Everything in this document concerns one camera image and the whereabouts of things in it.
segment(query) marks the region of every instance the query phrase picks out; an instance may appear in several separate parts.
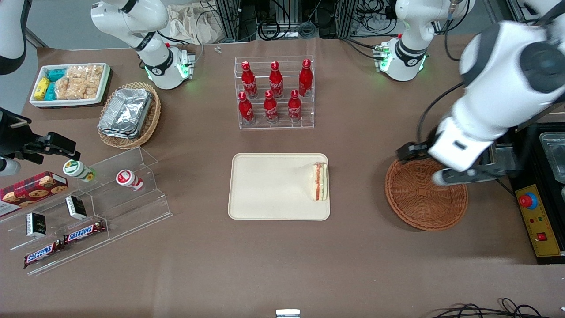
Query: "brown wicker basket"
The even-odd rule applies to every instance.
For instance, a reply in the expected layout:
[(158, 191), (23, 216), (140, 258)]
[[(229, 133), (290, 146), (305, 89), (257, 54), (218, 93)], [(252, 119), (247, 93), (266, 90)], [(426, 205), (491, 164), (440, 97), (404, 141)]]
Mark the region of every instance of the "brown wicker basket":
[(438, 186), (432, 175), (443, 167), (437, 161), (394, 161), (386, 173), (385, 192), (392, 210), (404, 222), (425, 231), (449, 229), (467, 210), (467, 186)]
[[(149, 112), (147, 113), (147, 117), (145, 118), (145, 123), (141, 129), (141, 135), (135, 139), (110, 137), (104, 135), (100, 131), (98, 131), (98, 135), (100, 136), (102, 141), (104, 141), (104, 143), (109, 146), (116, 147), (119, 149), (132, 149), (137, 146), (145, 144), (149, 140), (153, 132), (155, 131), (155, 128), (157, 128), (157, 122), (159, 121), (159, 116), (161, 115), (161, 101), (159, 100), (159, 96), (157, 95), (155, 89), (146, 83), (135, 82), (135, 83), (126, 84), (121, 88), (133, 88), (133, 89), (143, 88), (151, 92), (151, 94), (153, 94), (153, 100), (151, 101)], [(102, 116), (104, 116), (104, 112), (108, 108), (108, 104), (110, 103), (110, 100), (117, 91), (118, 90), (112, 93), (112, 95), (106, 100), (106, 103), (104, 104), (104, 108), (102, 109), (102, 114), (100, 114), (100, 119), (102, 118)]]

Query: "white cloth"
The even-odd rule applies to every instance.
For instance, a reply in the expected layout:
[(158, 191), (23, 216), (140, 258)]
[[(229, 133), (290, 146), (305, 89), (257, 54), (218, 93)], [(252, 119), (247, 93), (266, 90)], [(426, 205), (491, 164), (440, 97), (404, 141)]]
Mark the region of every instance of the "white cloth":
[[(216, 8), (213, 0), (208, 1), (206, 5)], [(220, 24), (221, 17), (216, 11), (211, 11), (213, 8), (202, 7), (200, 2), (188, 5), (168, 5), (167, 11), (171, 27), (168, 36), (179, 40), (190, 40), (194, 44), (210, 44), (223, 39), (225, 35)], [(198, 17), (203, 12), (205, 13), (199, 19)]]

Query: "acrylic bottle rack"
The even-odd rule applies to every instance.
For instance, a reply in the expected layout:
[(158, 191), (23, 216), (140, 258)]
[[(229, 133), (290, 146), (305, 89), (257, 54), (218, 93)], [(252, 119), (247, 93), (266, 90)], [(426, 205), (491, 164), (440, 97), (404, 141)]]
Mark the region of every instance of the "acrylic bottle rack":
[[(309, 97), (300, 96), (302, 101), (302, 120), (298, 123), (292, 123), (288, 117), (288, 101), (290, 100), (290, 91), (293, 89), (298, 89), (298, 75), (302, 69), (302, 61), (307, 58), (312, 61), (312, 74), (314, 76), (312, 80), (312, 94)], [(237, 98), (238, 93), (244, 91), (244, 86), (241, 82), (241, 75), (243, 71), (241, 70), (241, 62), (247, 61), (251, 67), (253, 74), (255, 74), (255, 80), (257, 81), (257, 97), (254, 99), (249, 99), (253, 106), (253, 113), (255, 115), (255, 123), (251, 125), (246, 125), (243, 123), (241, 114), (237, 112), (237, 118), (239, 121), (241, 130), (254, 130), (254, 129), (292, 129), (292, 128), (313, 128), (314, 127), (314, 95), (315, 95), (315, 83), (316, 83), (316, 72), (315, 72), (315, 61), (312, 55), (300, 55), (291, 57), (247, 57), (247, 58), (236, 58), (234, 66), (234, 77), (236, 93), (234, 100), (237, 105), (239, 100)], [(282, 98), (277, 99), (277, 112), (279, 113), (279, 121), (277, 123), (269, 123), (265, 116), (265, 109), (263, 103), (265, 101), (265, 91), (270, 89), (269, 75), (271, 74), (271, 62), (278, 61), (279, 69), (283, 77), (284, 83), (284, 95)]]
[[(21, 257), (23, 267), (26, 255), (57, 239), (62, 240), (63, 235), (87, 227), (97, 220), (104, 221), (106, 231), (72, 242), (61, 251), (25, 269), (28, 275), (39, 275), (172, 216), (167, 198), (157, 188), (155, 176), (150, 168), (156, 163), (157, 160), (153, 156), (143, 148), (137, 147), (90, 165), (96, 170), (96, 178), (91, 182), (68, 177), (68, 191), (61, 192), (46, 202), (31, 205), (29, 208), (19, 210), (0, 220), (0, 230), (4, 233), (8, 232), (7, 239), (11, 253), (17, 253), (18, 257)], [(132, 191), (130, 188), (118, 185), (115, 178), (122, 169), (135, 172), (144, 182), (143, 189)], [(69, 195), (82, 200), (87, 218), (77, 220), (69, 215), (65, 202), (65, 198)], [(45, 216), (46, 236), (40, 238), (26, 236), (25, 215), (30, 212)]]

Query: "brown table surface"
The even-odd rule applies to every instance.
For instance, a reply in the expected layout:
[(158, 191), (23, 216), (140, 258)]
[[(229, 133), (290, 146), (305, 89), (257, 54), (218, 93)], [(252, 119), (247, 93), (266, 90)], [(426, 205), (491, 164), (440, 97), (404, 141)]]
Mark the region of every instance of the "brown table surface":
[[(450, 37), (459, 55), (470, 37)], [(377, 43), (382, 38), (369, 42)], [(254, 41), (206, 47), (194, 80), (158, 90), (163, 112), (144, 145), (159, 163), (159, 188), (173, 217), (38, 277), (21, 269), (0, 233), (3, 317), (425, 317), (435, 308), (497, 298), (562, 316), (565, 270), (534, 265), (516, 200), (494, 182), (468, 187), (467, 213), (439, 233), (415, 230), (391, 210), (384, 177), (395, 150), (415, 138), (423, 109), (459, 80), (442, 38), (416, 79), (375, 73), (370, 59), (337, 40)], [(235, 57), (315, 52), (316, 127), (240, 131), (234, 103)], [(132, 49), (40, 49), (39, 65), (106, 62), (110, 91), (148, 81)], [(462, 94), (446, 97), (426, 129)], [(26, 105), (35, 133), (57, 131), (93, 164), (119, 150), (97, 135), (100, 107), (40, 110)], [(231, 160), (240, 152), (324, 153), (331, 215), (323, 222), (235, 221), (228, 217)], [(16, 177), (59, 171), (64, 158), (24, 162)]]

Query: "snack box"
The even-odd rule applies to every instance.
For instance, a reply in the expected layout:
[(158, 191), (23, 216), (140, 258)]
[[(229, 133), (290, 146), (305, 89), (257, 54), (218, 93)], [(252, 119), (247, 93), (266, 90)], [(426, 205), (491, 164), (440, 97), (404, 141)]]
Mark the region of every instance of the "snack box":
[(60, 175), (46, 171), (0, 190), (0, 217), (68, 189)]
[[(96, 98), (89, 98), (85, 100), (55, 100), (55, 101), (39, 101), (33, 97), (33, 92), (36, 91), (37, 86), (41, 79), (47, 75), (49, 70), (59, 70), (67, 69), (69, 66), (88, 66), (91, 64), (103, 65), (104, 70), (102, 71), (102, 78), (100, 79), (100, 85), (98, 86), (98, 91), (96, 93)], [(32, 94), (29, 96), (29, 103), (37, 108), (74, 108), (74, 107), (88, 107), (88, 106), (100, 106), (98, 103), (104, 98), (108, 79), (110, 78), (110, 66), (106, 63), (83, 63), (83, 64), (61, 64), (61, 65), (46, 65), (42, 66), (37, 75), (35, 84), (33, 85)]]

